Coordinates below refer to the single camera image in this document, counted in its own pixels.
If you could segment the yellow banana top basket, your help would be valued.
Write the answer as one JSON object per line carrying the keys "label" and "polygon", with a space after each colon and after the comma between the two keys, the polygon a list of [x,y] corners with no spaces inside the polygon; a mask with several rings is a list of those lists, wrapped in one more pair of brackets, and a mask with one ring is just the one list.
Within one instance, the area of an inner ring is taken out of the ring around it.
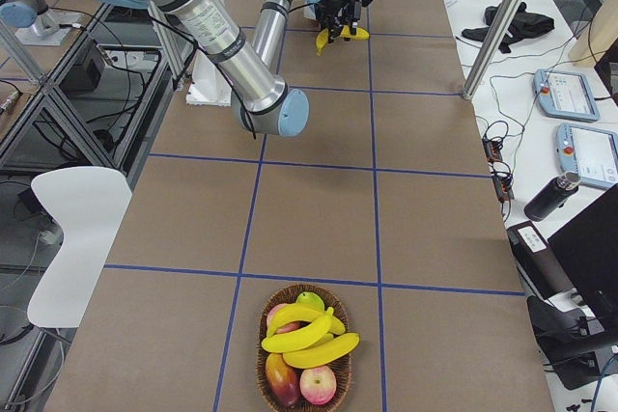
{"label": "yellow banana top basket", "polygon": [[277,330],[289,323],[312,322],[324,315],[326,315],[326,310],[320,311],[302,303],[281,305],[276,311],[271,310],[267,315],[267,335],[274,335]]}

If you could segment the yellow banana basket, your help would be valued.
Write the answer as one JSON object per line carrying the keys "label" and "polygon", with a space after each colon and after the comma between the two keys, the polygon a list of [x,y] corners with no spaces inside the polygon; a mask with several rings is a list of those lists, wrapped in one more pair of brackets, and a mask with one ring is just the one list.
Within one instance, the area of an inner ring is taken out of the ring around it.
{"label": "yellow banana basket", "polygon": [[350,332],[319,345],[286,352],[283,354],[283,359],[290,367],[312,369],[329,364],[351,353],[359,343],[359,334]]}
{"label": "yellow banana basket", "polygon": [[281,305],[276,311],[271,310],[267,315],[267,335],[274,335],[277,330],[289,323],[312,322],[324,315],[326,315],[326,310],[320,311],[302,303]]}

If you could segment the yellow banana front basket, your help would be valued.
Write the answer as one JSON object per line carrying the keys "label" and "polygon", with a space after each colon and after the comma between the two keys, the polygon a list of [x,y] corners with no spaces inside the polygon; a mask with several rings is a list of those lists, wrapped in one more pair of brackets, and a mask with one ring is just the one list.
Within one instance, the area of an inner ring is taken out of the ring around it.
{"label": "yellow banana front basket", "polygon": [[359,334],[350,332],[319,345],[286,352],[283,354],[283,359],[290,367],[312,369],[329,364],[351,353],[359,343]]}

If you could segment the wicker fruit basket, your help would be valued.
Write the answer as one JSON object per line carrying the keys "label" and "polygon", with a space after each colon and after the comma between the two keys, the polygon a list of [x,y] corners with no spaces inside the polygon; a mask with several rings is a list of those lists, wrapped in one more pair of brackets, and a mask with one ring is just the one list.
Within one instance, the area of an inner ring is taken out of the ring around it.
{"label": "wicker fruit basket", "polygon": [[272,411],[337,411],[351,385],[350,330],[332,291],[294,284],[276,291],[260,316],[256,378]]}

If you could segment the black cloth bag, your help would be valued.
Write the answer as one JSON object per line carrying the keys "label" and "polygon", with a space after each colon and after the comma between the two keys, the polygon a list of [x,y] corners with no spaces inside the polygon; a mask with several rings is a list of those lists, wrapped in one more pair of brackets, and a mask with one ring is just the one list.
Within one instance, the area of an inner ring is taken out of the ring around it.
{"label": "black cloth bag", "polygon": [[[475,29],[463,29],[462,37],[465,39],[483,42],[489,33],[498,7],[488,6],[484,11],[486,27]],[[513,19],[505,33],[498,50],[503,54],[511,52],[510,46],[527,39],[537,39],[554,29],[554,19],[545,14],[532,13],[527,10],[525,2],[521,2]]]}

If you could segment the upper blue teach pendant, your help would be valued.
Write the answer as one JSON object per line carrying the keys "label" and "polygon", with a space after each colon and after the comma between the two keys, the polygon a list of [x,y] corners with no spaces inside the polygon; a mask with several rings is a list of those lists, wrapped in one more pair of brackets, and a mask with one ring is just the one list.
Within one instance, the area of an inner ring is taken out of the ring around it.
{"label": "upper blue teach pendant", "polygon": [[597,122],[601,117],[588,80],[581,73],[537,69],[533,88],[548,117],[585,123]]}

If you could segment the blue teach pendant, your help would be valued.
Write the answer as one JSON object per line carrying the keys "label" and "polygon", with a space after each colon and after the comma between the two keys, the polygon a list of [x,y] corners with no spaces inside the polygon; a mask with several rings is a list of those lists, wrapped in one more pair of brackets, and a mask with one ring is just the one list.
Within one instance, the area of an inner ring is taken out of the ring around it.
{"label": "blue teach pendant", "polygon": [[556,131],[560,169],[575,172],[584,185],[606,190],[617,183],[617,134],[578,124]]}
{"label": "blue teach pendant", "polygon": [[581,73],[537,69],[533,88],[548,117],[585,123],[597,122],[601,117],[588,80]]}

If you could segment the black water bottle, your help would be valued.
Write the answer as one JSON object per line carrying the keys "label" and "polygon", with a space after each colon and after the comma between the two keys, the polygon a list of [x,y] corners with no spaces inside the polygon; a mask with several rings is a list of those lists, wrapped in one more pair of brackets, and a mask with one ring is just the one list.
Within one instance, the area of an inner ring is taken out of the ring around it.
{"label": "black water bottle", "polygon": [[564,172],[551,179],[524,207],[523,213],[532,221],[542,221],[578,191],[580,176],[576,172]]}

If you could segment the green pear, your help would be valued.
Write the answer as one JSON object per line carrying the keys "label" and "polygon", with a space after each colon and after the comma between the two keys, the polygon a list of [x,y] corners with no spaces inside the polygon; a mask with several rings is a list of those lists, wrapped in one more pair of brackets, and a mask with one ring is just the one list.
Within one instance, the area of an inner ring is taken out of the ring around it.
{"label": "green pear", "polygon": [[316,309],[321,312],[325,311],[325,304],[323,302],[323,299],[313,291],[301,292],[297,296],[295,302],[306,305],[306,306],[310,306],[311,308]]}

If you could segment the lower blue teach pendant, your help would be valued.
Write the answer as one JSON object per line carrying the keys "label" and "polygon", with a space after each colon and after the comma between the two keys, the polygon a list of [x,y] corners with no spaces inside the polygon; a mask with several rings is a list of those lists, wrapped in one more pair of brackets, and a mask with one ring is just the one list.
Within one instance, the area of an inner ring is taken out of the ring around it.
{"label": "lower blue teach pendant", "polygon": [[575,172],[584,185],[606,190],[617,183],[617,134],[578,124],[556,131],[560,169]]}

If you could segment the white chair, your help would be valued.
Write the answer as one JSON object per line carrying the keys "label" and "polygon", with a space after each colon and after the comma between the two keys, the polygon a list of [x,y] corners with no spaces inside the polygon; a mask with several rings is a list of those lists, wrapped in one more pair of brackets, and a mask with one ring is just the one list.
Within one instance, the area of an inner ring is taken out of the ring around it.
{"label": "white chair", "polygon": [[32,190],[63,233],[27,308],[40,328],[76,328],[93,295],[132,192],[125,175],[78,166],[35,177]]}

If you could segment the pink apple back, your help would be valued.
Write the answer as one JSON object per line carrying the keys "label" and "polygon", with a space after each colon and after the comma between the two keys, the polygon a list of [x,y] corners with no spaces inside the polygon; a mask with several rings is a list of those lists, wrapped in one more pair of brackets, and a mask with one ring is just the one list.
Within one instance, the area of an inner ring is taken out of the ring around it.
{"label": "pink apple back", "polygon": [[279,304],[268,313],[267,336],[283,334],[299,328],[300,322],[297,315],[297,304]]}

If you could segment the black monitor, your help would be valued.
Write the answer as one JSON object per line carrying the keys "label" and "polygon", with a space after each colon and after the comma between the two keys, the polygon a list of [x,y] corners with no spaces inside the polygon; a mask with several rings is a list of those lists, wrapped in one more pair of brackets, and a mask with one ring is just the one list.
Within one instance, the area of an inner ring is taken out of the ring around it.
{"label": "black monitor", "polygon": [[617,187],[549,238],[550,248],[604,328],[617,327]]}

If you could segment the red yellow mango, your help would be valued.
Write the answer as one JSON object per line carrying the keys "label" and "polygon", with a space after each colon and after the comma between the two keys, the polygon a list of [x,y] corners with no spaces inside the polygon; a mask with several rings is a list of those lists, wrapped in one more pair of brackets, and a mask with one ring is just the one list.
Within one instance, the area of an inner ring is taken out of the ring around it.
{"label": "red yellow mango", "polygon": [[284,407],[294,407],[300,401],[299,380],[296,371],[287,365],[283,355],[269,353],[266,359],[267,384],[277,402]]}

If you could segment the aluminium frame post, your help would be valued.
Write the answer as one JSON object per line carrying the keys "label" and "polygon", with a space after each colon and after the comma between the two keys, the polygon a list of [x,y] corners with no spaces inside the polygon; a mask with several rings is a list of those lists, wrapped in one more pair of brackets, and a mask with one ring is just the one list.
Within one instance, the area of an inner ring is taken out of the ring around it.
{"label": "aluminium frame post", "polygon": [[462,90],[462,98],[464,100],[473,99],[483,76],[490,66],[493,56],[504,39],[521,1],[522,0],[502,0],[499,4],[489,32],[464,82]]}

